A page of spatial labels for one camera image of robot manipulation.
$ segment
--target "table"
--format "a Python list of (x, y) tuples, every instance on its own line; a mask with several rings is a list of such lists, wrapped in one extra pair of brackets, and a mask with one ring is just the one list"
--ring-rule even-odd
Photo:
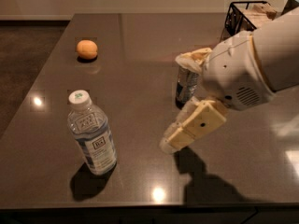
[[(240, 223), (258, 207), (297, 207), (298, 88), (230, 111), (223, 127), (176, 155), (158, 147), (179, 112), (175, 57), (214, 47), (224, 20), (224, 13), (76, 14), (1, 139), (1, 210), (232, 207), (240, 212), (224, 213)], [(98, 45), (94, 62), (77, 59), (81, 39)], [(109, 118), (118, 164), (104, 177), (89, 173), (66, 126), (67, 97), (79, 89)], [(206, 93), (199, 87), (196, 95)]]

